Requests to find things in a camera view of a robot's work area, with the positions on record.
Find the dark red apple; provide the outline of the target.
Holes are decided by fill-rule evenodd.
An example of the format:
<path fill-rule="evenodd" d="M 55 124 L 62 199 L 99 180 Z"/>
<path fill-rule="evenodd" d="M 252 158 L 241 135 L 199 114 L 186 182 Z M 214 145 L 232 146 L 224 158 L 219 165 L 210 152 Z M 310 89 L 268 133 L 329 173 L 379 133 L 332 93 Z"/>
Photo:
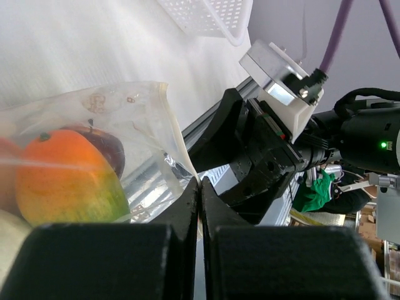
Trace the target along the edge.
<path fill-rule="evenodd" d="M 117 177 L 122 178 L 126 156 L 123 144 L 117 137 L 95 128 L 93 123 L 89 123 L 88 126 L 64 126 L 61 129 L 76 131 L 84 136 L 106 158 Z"/>

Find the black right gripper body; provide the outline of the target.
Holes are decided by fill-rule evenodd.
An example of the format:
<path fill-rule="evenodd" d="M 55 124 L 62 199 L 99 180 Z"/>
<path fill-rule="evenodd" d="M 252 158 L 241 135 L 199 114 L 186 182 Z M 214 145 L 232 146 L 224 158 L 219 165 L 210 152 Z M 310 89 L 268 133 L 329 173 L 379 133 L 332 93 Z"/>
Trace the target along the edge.
<path fill-rule="evenodd" d="M 266 102 L 249 99 L 240 114 L 237 138 L 242 149 L 237 157 L 237 178 L 245 188 L 270 188 L 321 164 L 340 159 L 339 151 L 318 136 L 315 120 L 296 142 Z"/>

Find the orange green mango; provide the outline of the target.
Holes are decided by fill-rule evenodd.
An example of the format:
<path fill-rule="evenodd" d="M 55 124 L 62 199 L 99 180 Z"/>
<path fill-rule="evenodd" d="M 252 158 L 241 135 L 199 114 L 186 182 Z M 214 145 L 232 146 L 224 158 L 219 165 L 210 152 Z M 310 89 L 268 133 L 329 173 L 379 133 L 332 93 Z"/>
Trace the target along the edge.
<path fill-rule="evenodd" d="M 111 165 L 84 136 L 42 132 L 16 168 L 16 202 L 32 226 L 63 222 L 113 222 L 127 215 L 128 200 Z"/>

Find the white radish with leaves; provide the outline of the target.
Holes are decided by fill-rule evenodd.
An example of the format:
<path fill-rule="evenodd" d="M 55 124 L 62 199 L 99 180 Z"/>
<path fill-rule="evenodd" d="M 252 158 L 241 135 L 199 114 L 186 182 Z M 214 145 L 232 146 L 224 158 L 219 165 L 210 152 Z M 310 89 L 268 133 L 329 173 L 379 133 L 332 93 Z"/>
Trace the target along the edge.
<path fill-rule="evenodd" d="M 30 232 L 31 226 L 26 221 L 1 210 L 1 284 L 6 279 L 22 243 Z"/>

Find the clear zip top bag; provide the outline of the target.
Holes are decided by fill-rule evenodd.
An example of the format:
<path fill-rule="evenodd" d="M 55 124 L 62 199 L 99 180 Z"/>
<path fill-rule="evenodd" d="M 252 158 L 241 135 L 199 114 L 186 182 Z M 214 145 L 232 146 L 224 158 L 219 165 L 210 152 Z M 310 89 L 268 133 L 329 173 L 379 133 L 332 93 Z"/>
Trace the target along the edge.
<path fill-rule="evenodd" d="M 121 186 L 124 177 L 142 163 L 142 156 L 152 157 L 159 152 L 169 155 L 174 164 L 178 163 L 191 174 L 190 180 L 198 180 L 178 121 L 169 106 L 167 90 L 168 85 L 164 82 L 124 82 L 2 109 L 1 138 L 17 144 L 23 153 L 26 146 L 43 132 L 93 123 L 95 128 L 122 142 L 126 165 L 119 179 Z M 1 158 L 1 210 L 25 220 L 16 202 L 16 168 L 21 163 L 21 156 Z M 169 191 L 178 198 L 184 189 L 172 183 L 172 176 L 167 175 L 164 168 L 159 164 Z"/>

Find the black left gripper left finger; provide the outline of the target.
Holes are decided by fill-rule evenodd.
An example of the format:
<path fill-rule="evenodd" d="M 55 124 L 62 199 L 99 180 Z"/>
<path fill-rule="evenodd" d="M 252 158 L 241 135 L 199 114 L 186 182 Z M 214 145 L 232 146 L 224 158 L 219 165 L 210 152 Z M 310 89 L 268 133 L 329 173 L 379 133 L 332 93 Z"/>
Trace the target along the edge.
<path fill-rule="evenodd" d="M 56 223 L 25 239 L 2 299 L 192 299 L 199 186 L 147 223 Z"/>

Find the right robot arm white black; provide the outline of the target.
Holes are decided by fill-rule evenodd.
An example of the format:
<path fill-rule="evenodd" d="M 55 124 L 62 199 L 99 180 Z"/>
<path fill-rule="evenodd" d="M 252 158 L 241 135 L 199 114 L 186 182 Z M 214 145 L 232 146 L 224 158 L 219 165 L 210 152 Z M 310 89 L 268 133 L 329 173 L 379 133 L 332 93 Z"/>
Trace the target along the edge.
<path fill-rule="evenodd" d="M 243 219 L 258 224 L 295 175 L 336 160 L 381 174 L 399 174 L 399 93 L 361 88 L 331 111 L 313 114 L 298 137 L 266 92 L 244 100 L 224 92 L 201 137 L 189 150 L 194 168 L 230 165 L 238 182 L 221 199 Z"/>

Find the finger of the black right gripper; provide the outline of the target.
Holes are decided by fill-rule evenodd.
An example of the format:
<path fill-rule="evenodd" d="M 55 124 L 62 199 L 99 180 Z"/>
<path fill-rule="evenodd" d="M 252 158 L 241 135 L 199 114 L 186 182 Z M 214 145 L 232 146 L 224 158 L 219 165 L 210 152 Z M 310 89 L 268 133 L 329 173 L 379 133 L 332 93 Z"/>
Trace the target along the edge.
<path fill-rule="evenodd" d="M 252 225 L 283 225 L 297 192 L 297 174 L 283 176 L 270 190 L 253 195 L 249 189 L 233 186 L 219 197 Z"/>
<path fill-rule="evenodd" d="M 237 89 L 225 90 L 211 122 L 189 150 L 197 172 L 226 164 L 235 172 L 250 171 L 245 151 L 248 142 L 249 109 Z"/>

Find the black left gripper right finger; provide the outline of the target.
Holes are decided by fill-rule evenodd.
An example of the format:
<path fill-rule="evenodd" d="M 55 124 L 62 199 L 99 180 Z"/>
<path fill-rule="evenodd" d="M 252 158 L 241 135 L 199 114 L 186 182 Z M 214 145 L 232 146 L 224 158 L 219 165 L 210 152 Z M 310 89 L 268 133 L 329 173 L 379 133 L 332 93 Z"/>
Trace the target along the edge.
<path fill-rule="evenodd" d="M 368 246 L 337 226 L 252 226 L 202 180 L 208 299 L 388 299 Z"/>

